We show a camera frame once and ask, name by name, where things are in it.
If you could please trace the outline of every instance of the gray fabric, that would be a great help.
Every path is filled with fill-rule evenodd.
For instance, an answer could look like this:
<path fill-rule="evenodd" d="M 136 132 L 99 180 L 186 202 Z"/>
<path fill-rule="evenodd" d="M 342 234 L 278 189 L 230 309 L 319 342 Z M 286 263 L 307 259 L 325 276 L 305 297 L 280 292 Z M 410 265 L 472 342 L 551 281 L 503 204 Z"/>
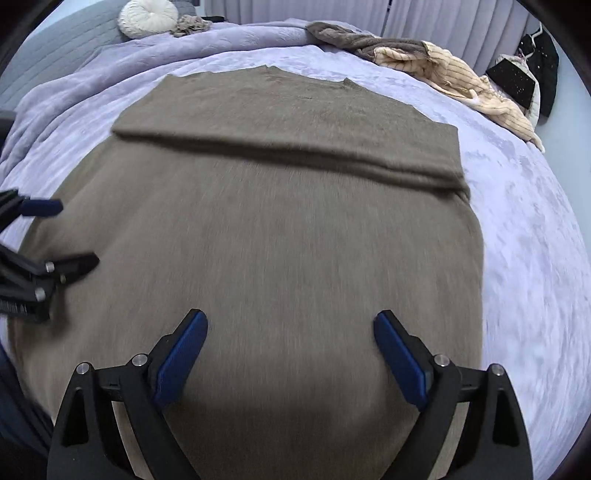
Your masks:
<path fill-rule="evenodd" d="M 396 48 L 406 53 L 427 56 L 425 46 L 418 40 L 363 35 L 348 28 L 326 22 L 313 22 L 306 26 L 306 29 L 319 40 L 334 45 L 341 50 L 351 52 L 364 60 L 373 61 L 374 49 L 377 47 Z"/>
<path fill-rule="evenodd" d="M 97 48 L 128 41 L 117 26 L 128 1 L 102 0 L 30 37 L 0 77 L 0 109 L 14 110 L 37 85 L 74 73 Z M 196 14 L 188 1 L 173 3 L 179 15 Z"/>
<path fill-rule="evenodd" d="M 350 80 L 258 67 L 166 77 L 113 132 L 21 249 L 101 258 L 52 322 L 11 323 L 33 396 L 55 416 L 78 362 L 126 362 L 199 307 L 207 341 L 166 416 L 202 478 L 379 478 L 417 415 L 374 315 L 479 366 L 483 245 L 456 128 Z"/>
<path fill-rule="evenodd" d="M 170 33 L 173 37 L 184 37 L 193 33 L 205 32 L 209 30 L 212 23 L 208 20 L 204 20 L 199 15 L 182 15 Z"/>

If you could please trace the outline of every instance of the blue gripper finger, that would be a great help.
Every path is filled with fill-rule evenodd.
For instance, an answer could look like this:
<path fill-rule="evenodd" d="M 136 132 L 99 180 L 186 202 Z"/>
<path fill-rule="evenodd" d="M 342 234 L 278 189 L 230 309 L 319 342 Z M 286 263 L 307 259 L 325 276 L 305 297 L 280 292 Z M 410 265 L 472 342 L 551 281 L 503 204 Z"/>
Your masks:
<path fill-rule="evenodd" d="M 154 402 L 160 409 L 180 399 L 206 337 L 207 317 L 198 310 L 158 369 Z"/>
<path fill-rule="evenodd" d="M 61 200 L 29 199 L 22 201 L 19 213 L 23 217 L 55 217 L 63 209 Z"/>
<path fill-rule="evenodd" d="M 403 333 L 407 338 L 410 337 L 406 332 Z M 374 337 L 384 360 L 396 378 L 404 399 L 422 411 L 427 405 L 430 387 L 430 382 L 427 382 L 427 373 L 420 367 L 409 346 L 394 329 L 384 312 L 378 314 L 374 320 Z"/>

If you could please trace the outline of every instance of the white curtain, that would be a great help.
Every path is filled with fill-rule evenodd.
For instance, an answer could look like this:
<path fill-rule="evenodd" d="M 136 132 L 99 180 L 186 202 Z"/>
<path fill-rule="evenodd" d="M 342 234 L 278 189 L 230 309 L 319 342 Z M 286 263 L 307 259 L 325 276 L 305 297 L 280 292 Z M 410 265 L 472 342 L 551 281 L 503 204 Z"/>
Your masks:
<path fill-rule="evenodd" d="M 338 20 L 380 35 L 388 0 L 205 0 L 207 15 L 223 15 L 234 23 L 270 22 L 287 18 Z"/>
<path fill-rule="evenodd" d="M 339 20 L 383 37 L 427 40 L 478 75 L 500 53 L 515 53 L 531 15 L 517 0 L 205 0 L 208 15 L 246 24 Z"/>
<path fill-rule="evenodd" d="M 392 0 L 382 36 L 430 41 L 482 75 L 515 53 L 529 17 L 516 0 Z"/>

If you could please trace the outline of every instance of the bolt head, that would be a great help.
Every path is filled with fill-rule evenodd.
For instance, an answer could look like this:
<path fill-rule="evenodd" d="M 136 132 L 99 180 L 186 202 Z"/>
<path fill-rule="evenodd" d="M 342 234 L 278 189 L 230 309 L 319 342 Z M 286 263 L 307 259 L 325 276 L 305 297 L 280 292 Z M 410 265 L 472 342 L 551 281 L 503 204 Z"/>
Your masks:
<path fill-rule="evenodd" d="M 35 299 L 37 301 L 43 301 L 46 298 L 47 295 L 45 294 L 45 290 L 43 290 L 41 287 L 35 289 Z"/>
<path fill-rule="evenodd" d="M 449 357 L 447 355 L 443 355 L 442 353 L 438 353 L 433 357 L 435 363 L 440 367 L 446 367 L 449 365 Z"/>
<path fill-rule="evenodd" d="M 88 370 L 90 370 L 90 364 L 88 364 L 86 362 L 81 363 L 80 365 L 78 365 L 76 367 L 76 373 L 79 375 L 84 375 L 85 373 L 88 372 Z"/>
<path fill-rule="evenodd" d="M 148 355 L 144 355 L 143 353 L 138 353 L 135 357 L 131 359 L 131 363 L 133 363 L 136 367 L 141 367 L 145 365 L 148 361 Z"/>
<path fill-rule="evenodd" d="M 505 369 L 502 365 L 499 364 L 492 364 L 491 365 L 491 372 L 493 372 L 497 377 L 501 375 L 505 375 Z"/>

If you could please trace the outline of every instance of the white round pillow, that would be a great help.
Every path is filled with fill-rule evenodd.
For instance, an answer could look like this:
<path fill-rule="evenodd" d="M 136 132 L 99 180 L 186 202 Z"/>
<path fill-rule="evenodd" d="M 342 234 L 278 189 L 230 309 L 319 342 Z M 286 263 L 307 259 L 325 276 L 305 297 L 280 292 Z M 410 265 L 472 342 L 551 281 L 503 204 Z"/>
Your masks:
<path fill-rule="evenodd" d="M 129 38 L 144 38 L 173 29 L 178 11 L 168 0 L 130 0 L 119 14 L 119 29 Z"/>

